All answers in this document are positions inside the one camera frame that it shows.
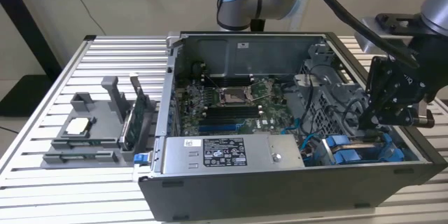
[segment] circuit board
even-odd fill
[[[183,136],[282,134],[295,124],[275,79],[254,78],[250,86],[224,88],[204,87],[199,81],[192,81],[176,89],[176,97]],[[230,114],[219,117],[210,115],[212,111],[220,110]],[[228,125],[202,126],[206,121]]]

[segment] barcode sticker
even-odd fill
[[[202,139],[186,139],[184,147],[202,147]]]

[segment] sticker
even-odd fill
[[[247,165],[243,138],[204,139],[204,166]]]
[[[238,47],[239,47],[239,49],[242,49],[242,48],[250,48],[250,42],[239,43]]]
[[[202,139],[186,139],[184,147],[202,147]]]

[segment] black stand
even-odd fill
[[[30,116],[62,73],[62,67],[23,0],[0,0],[0,2],[47,74],[47,76],[30,75],[20,79],[0,102],[0,115]]]

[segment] white label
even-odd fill
[[[202,139],[186,139],[184,147],[202,147]]]
[[[250,48],[250,43],[248,42],[239,43],[238,47],[239,48]]]

